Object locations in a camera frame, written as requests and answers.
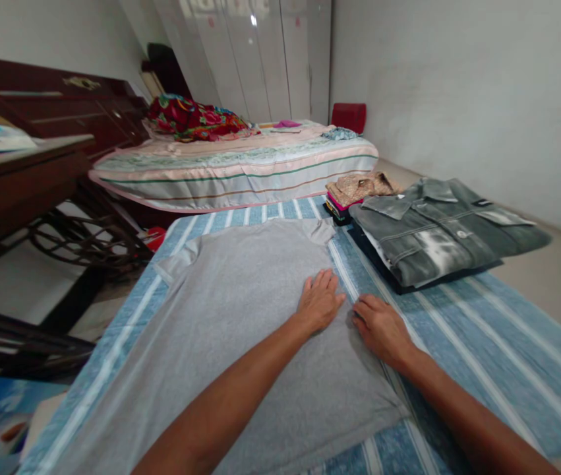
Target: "wooden desk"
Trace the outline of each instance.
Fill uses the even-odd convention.
[[[41,141],[37,148],[0,154],[0,255],[14,247],[14,243],[6,246],[1,240],[25,227],[28,233],[17,243],[29,239],[45,254],[87,266],[83,277],[95,269],[102,282],[107,269],[115,269],[115,265],[126,264],[138,255],[151,255],[135,237],[135,230],[86,178],[91,164],[82,149],[93,143],[92,135],[59,137]],[[70,198],[90,219],[72,218],[55,210],[57,205]],[[105,228],[113,236],[113,241],[126,247],[127,254],[112,256],[113,245],[92,236],[85,222]],[[52,226],[58,234],[51,236],[43,233],[37,227],[41,224]],[[37,240],[42,236],[42,239],[51,241],[54,249],[77,249],[76,258],[56,256],[54,249],[42,247]],[[86,292],[94,296],[97,291],[98,287],[90,281],[85,291],[77,294],[80,296]],[[40,326],[0,315],[0,347],[17,350],[16,354],[0,352],[2,375],[48,379],[75,372],[82,367],[94,345],[65,333],[80,318],[90,301],[84,302],[82,308],[77,308],[75,298],[76,292],[73,292],[71,298],[64,299],[68,300],[66,304],[71,307],[69,313],[59,311],[57,307]],[[63,314],[63,321],[50,321],[52,314]]]
[[[76,192],[76,181],[91,164],[81,150],[92,135],[59,137],[39,147],[0,154],[0,239]]]

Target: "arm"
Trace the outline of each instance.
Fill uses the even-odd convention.
[[[353,322],[366,345],[408,378],[440,414],[478,473],[559,474],[412,342],[405,323],[377,297],[362,295]]]
[[[209,474],[219,464],[294,355],[333,321],[345,295],[335,295],[328,269],[307,279],[298,310],[241,356],[168,426],[133,470],[140,474]]]

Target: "denim jacket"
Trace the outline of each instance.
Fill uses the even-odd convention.
[[[422,178],[398,196],[349,209],[380,243],[403,286],[544,247],[535,223],[485,200],[460,180]]]

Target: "striped bedsheet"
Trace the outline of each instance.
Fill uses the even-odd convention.
[[[302,121],[305,130],[321,127]],[[213,212],[278,203],[321,195],[337,178],[372,171],[377,149],[361,137],[332,141],[319,135],[300,143],[278,145],[289,133],[264,129],[239,144],[256,143],[253,150],[224,150],[226,142],[204,144],[205,152],[177,154],[184,145],[150,142],[126,148],[99,160],[91,180],[152,208],[172,212]],[[258,146],[267,138],[270,146]]]
[[[176,221],[155,263],[186,241],[230,226],[271,218],[324,217],[323,197],[190,216]],[[348,297],[369,292],[403,316],[415,343],[461,386],[536,450],[561,457],[561,326],[488,273],[428,290],[395,295],[343,229],[329,251]],[[159,309],[166,285],[151,263],[96,346],[21,474],[53,473],[59,455],[89,417]],[[412,417],[309,470],[317,474],[457,474],[470,472],[454,440],[420,394],[396,371],[385,377]]]

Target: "white wardrobe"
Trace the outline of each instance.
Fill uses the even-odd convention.
[[[328,123],[331,0],[154,0],[193,98]]]

